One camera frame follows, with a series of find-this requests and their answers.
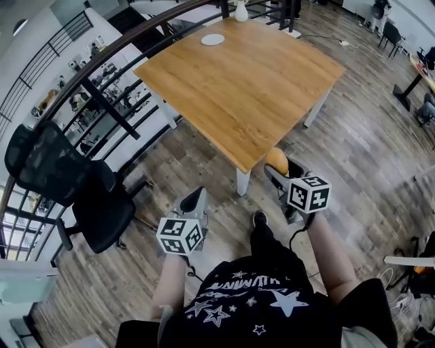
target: chair armrest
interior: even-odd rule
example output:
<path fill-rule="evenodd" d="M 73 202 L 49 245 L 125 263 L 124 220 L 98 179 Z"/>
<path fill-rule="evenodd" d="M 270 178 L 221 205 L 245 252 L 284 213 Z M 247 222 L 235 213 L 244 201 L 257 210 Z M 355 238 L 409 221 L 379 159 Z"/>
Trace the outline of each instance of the chair armrest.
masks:
<path fill-rule="evenodd" d="M 64 248 L 67 251 L 72 250 L 73 243 L 71 242 L 71 239 L 69 238 L 69 234 L 67 232 L 67 229 L 65 228 L 65 225 L 63 224 L 62 219 L 60 219 L 60 218 L 56 219 L 56 227 L 57 227 L 57 231 L 59 232 L 59 236 L 60 236 L 60 239 L 62 241 Z"/>
<path fill-rule="evenodd" d="M 111 192 L 116 186 L 116 175 L 103 160 L 92 161 L 94 172 L 101 179 L 104 188 Z"/>

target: black metal railing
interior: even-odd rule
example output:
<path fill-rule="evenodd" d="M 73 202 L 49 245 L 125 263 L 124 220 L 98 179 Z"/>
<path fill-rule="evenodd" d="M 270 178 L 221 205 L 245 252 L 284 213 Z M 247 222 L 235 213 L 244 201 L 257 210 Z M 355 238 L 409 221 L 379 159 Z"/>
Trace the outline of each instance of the black metal railing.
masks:
<path fill-rule="evenodd" d="M 70 139 L 74 147 L 77 149 L 81 148 L 89 135 L 94 132 L 95 127 L 100 125 L 104 120 L 106 122 L 109 120 L 111 122 L 110 127 L 106 127 L 105 132 L 100 135 L 100 137 L 93 142 L 93 144 L 88 148 L 85 153 L 86 157 L 92 158 L 96 154 L 98 157 L 106 160 L 113 152 L 127 139 L 132 136 L 135 139 L 139 136 L 137 129 L 155 112 L 158 111 L 158 106 L 156 103 L 152 102 L 152 98 L 146 87 L 142 84 L 141 80 L 133 82 L 129 87 L 125 88 L 124 91 L 119 91 L 118 93 L 107 92 L 107 89 L 112 86 L 116 81 L 118 81 L 127 71 L 129 71 L 138 62 L 143 60 L 149 52 L 167 47 L 168 44 L 176 42 L 183 36 L 191 33 L 193 29 L 202 26 L 203 24 L 215 20 L 216 18 L 227 18 L 230 13 L 235 11 L 235 7 L 229 8 L 227 0 L 222 0 L 220 3 L 220 12 L 200 20 L 194 23 L 191 27 L 185 28 L 180 31 L 175 31 L 171 29 L 171 33 L 165 35 L 165 38 L 160 42 L 149 48 L 147 52 L 140 54 L 137 58 L 133 59 L 131 62 L 125 64 L 123 67 L 118 67 L 115 73 L 110 75 L 105 83 L 100 86 L 94 86 L 91 82 L 90 76 L 99 67 L 106 63 L 111 57 L 116 55 L 122 48 L 130 44 L 133 40 L 137 39 L 147 31 L 153 30 L 156 27 L 165 25 L 170 19 L 180 16 L 194 8 L 200 7 L 206 4 L 216 4 L 215 1 L 211 0 L 191 0 L 186 3 L 181 3 L 180 5 L 173 7 L 172 9 L 165 11 L 157 16 L 153 16 L 151 19 L 147 20 L 143 24 L 135 27 L 131 31 L 124 34 L 121 38 L 113 42 L 111 45 L 106 47 L 104 51 L 99 52 L 91 61 L 82 67 L 65 85 L 61 90 L 60 94 L 57 96 L 56 100 L 53 102 L 52 106 L 48 111 L 41 117 L 38 124 L 44 120 L 51 120 L 55 117 L 58 110 L 67 103 L 71 96 L 77 93 L 78 90 L 86 91 L 88 98 L 84 101 L 83 105 L 77 109 L 74 113 L 72 119 L 63 127 L 63 132 L 67 136 L 72 131 L 72 127 L 76 125 L 77 138 Z M 248 3 L 247 7 L 266 3 L 266 0 L 254 1 Z M 261 13 L 251 13 L 251 18 L 257 18 L 259 16 L 267 16 L 271 18 L 267 24 L 279 23 L 279 28 L 282 30 L 288 28 L 291 24 L 285 25 L 285 13 L 287 10 L 286 0 L 282 0 L 281 5 L 276 8 L 269 8 L 265 12 Z M 277 12 L 276 17 L 271 17 L 271 14 Z M 126 98 L 128 98 L 132 93 L 137 91 L 137 89 L 142 88 L 143 93 L 141 97 L 137 98 L 136 101 L 132 103 L 126 103 Z M 133 121 L 132 117 L 138 111 L 141 106 L 150 103 L 149 107 L 145 109 L 143 114 L 138 115 Z M 89 112 L 89 109 L 94 110 L 92 120 L 90 122 L 82 122 L 84 114 Z M 124 129 L 122 135 L 109 147 L 104 147 L 107 141 L 121 128 Z M 122 168 L 118 171 L 120 174 L 128 169 L 128 166 L 140 156 L 140 154 L 146 150 L 154 141 L 156 141 L 163 132 L 169 129 L 169 126 L 164 127 L 157 134 L 153 136 L 132 158 L 126 161 Z M 3 224 L 0 234 L 0 257 L 11 258 L 15 260 L 28 260 L 30 257 L 32 260 L 37 260 L 44 245 L 46 244 L 50 234 L 54 230 L 55 220 L 60 218 L 65 212 L 66 208 L 57 205 L 56 203 L 50 202 L 43 211 L 39 211 L 41 202 L 44 201 L 42 197 L 36 198 L 36 202 L 32 209 L 26 208 L 26 201 L 31 192 L 26 191 L 22 195 L 22 199 L 18 206 L 13 206 L 11 195 L 15 189 L 15 180 L 13 177 L 9 176 L 6 186 L 3 191 L 3 196 L 0 202 L 0 221 L 5 221 L 5 215 L 9 218 L 14 217 L 14 220 L 9 222 L 7 228 L 8 239 L 5 240 L 5 224 Z M 14 238 L 14 233 L 19 234 L 19 240 L 17 245 L 11 245 Z"/>
<path fill-rule="evenodd" d="M 92 23 L 89 21 L 86 13 L 80 12 L 60 31 L 54 34 L 34 55 L 17 77 L 0 105 L 0 140 L 20 104 L 32 90 L 41 74 L 69 45 L 90 28 L 92 28 Z"/>

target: wooden floor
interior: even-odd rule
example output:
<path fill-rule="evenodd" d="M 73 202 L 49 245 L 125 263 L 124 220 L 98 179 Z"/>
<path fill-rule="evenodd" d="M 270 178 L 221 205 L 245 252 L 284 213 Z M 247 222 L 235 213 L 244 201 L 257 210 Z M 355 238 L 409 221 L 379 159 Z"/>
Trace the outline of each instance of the wooden floor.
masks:
<path fill-rule="evenodd" d="M 332 183 L 328 221 L 358 277 L 376 277 L 388 267 L 385 255 L 397 247 L 411 252 L 412 236 L 428 236 L 435 230 L 435 178 L 413 181 L 414 174 L 435 164 L 435 126 L 419 128 L 392 95 L 394 84 L 405 88 L 415 77 L 403 55 L 387 59 L 389 51 L 377 49 L 379 38 L 340 8 L 310 6 L 307 1 L 302 6 L 296 29 L 346 40 L 352 46 L 342 48 L 334 39 L 302 38 L 346 66 L 347 72 L 314 123 L 305 128 L 300 122 L 278 146 Z M 422 82 L 411 96 L 414 106 L 421 104 L 424 92 Z M 198 185 L 207 187 L 210 231 L 203 252 L 192 257 L 200 277 L 222 260 L 249 254 L 255 210 L 269 214 L 283 243 L 299 227 L 286 226 L 262 164 L 253 170 L 247 195 L 238 197 L 234 167 L 186 121 L 167 132 L 136 164 L 128 180 L 146 175 L 155 183 L 152 194 L 143 190 L 136 197 L 137 208 L 155 222 L 179 195 Z M 60 254 L 56 288 L 33 312 L 44 347 L 60 347 L 93 333 L 113 347 L 121 321 L 148 318 L 164 256 L 154 236 L 138 224 L 130 224 L 124 242 L 125 251 L 112 247 L 94 255 L 78 237 L 73 251 Z M 323 291 L 307 236 L 298 236 L 294 249 L 306 263 L 314 287 Z M 395 277 L 402 272 L 393 268 Z M 186 289 L 189 301 L 198 281 L 189 279 Z M 397 295 L 388 293 L 390 300 Z M 416 328 L 420 303 L 412 302 L 403 315 L 392 310 L 401 342 Z M 423 323 L 432 325 L 435 311 L 430 301 L 423 303 L 422 313 Z"/>

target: orange object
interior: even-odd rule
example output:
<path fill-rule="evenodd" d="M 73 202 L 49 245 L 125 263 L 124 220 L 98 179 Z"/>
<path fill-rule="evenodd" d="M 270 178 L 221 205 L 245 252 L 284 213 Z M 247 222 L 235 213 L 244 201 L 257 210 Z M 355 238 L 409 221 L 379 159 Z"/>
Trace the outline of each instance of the orange object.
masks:
<path fill-rule="evenodd" d="M 273 167 L 278 173 L 287 175 L 288 160 L 285 154 L 278 147 L 273 147 L 266 155 L 266 164 Z"/>

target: desk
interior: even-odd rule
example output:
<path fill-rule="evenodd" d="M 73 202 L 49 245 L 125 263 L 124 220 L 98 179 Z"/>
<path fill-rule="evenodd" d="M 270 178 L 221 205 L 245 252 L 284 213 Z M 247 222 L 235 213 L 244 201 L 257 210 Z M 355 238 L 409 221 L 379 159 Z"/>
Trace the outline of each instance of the desk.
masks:
<path fill-rule="evenodd" d="M 418 83 L 421 81 L 421 79 L 425 80 L 425 82 L 428 84 L 430 89 L 432 89 L 435 92 L 435 82 L 432 78 L 427 76 L 418 66 L 417 64 L 420 62 L 420 60 L 417 57 L 414 57 L 413 55 L 409 56 L 409 61 L 411 62 L 411 65 L 414 67 L 415 70 L 419 73 L 417 77 L 414 79 L 414 81 L 411 82 L 411 84 L 408 86 L 408 88 L 402 92 L 400 87 L 398 85 L 394 85 L 393 94 L 394 96 L 401 102 L 403 106 L 405 106 L 406 110 L 411 110 L 411 101 L 408 98 L 408 94 L 418 85 Z"/>
<path fill-rule="evenodd" d="M 204 46 L 218 33 L 225 41 Z M 312 108 L 309 126 L 345 68 L 307 43 L 254 20 L 203 28 L 135 70 L 237 168 L 246 193 L 251 169 Z"/>

